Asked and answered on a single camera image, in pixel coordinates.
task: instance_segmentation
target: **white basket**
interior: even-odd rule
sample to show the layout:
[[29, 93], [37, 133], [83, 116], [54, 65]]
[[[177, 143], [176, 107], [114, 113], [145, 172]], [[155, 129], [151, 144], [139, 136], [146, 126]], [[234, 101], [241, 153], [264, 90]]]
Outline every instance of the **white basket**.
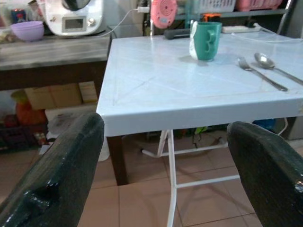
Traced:
[[194, 13], [233, 12], [236, 0], [194, 0]]

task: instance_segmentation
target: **purple bowl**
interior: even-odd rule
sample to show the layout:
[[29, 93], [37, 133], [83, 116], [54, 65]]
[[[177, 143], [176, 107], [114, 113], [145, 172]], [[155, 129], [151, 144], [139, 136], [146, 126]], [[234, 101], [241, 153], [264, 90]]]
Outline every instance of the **purple bowl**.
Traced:
[[12, 24], [10, 27], [12, 29], [17, 30], [17, 29], [27, 29], [27, 28], [41, 27], [41, 26], [43, 26], [42, 21], [27, 21], [27, 22]]
[[28, 29], [14, 29], [14, 34], [21, 40], [31, 42], [42, 39], [44, 35], [44, 27], [30, 27]]

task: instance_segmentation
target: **table top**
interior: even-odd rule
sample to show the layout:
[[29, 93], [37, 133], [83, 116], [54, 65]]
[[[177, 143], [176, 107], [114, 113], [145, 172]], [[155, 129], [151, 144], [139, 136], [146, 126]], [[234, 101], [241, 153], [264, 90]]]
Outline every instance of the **table top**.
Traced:
[[[113, 40], [97, 107], [106, 135], [303, 115], [303, 86], [255, 64], [254, 53], [262, 52], [278, 68], [303, 79], [303, 42], [282, 40], [290, 38], [266, 32], [222, 34], [211, 62], [190, 57], [189, 38]], [[289, 91], [242, 70], [239, 56]]]
[[31, 43], [0, 45], [0, 70], [106, 61], [110, 35], [61, 38], [45, 36]]

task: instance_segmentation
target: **power strip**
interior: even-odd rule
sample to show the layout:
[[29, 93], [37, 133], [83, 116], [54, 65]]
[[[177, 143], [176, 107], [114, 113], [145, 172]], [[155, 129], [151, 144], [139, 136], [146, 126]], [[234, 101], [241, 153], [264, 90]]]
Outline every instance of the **power strip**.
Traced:
[[261, 30], [260, 26], [246, 27], [246, 26], [224, 26], [223, 33], [243, 33], [243, 32], [258, 32]]

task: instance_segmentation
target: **pink fan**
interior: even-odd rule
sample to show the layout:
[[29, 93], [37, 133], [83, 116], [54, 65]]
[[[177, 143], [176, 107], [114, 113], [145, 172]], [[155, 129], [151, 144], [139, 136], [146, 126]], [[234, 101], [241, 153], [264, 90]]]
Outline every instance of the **pink fan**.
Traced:
[[167, 28], [175, 20], [177, 13], [176, 0], [153, 0], [151, 3], [151, 18], [158, 28]]

